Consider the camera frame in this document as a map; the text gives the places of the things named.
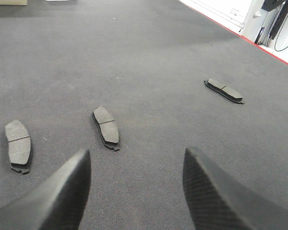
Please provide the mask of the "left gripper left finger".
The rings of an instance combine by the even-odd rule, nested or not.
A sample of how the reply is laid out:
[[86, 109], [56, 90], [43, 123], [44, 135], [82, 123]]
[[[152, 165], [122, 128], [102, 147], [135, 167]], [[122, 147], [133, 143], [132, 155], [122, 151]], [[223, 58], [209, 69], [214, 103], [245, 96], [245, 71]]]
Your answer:
[[1, 207], [0, 230], [76, 230], [90, 185], [90, 152], [81, 149], [38, 187]]

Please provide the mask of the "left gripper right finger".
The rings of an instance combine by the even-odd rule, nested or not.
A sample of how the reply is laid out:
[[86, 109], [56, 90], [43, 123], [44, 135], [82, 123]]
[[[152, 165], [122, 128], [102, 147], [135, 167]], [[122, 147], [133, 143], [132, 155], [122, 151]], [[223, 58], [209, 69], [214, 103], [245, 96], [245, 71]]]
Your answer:
[[185, 150], [182, 183], [197, 230], [288, 230], [288, 210], [240, 184], [197, 147]]

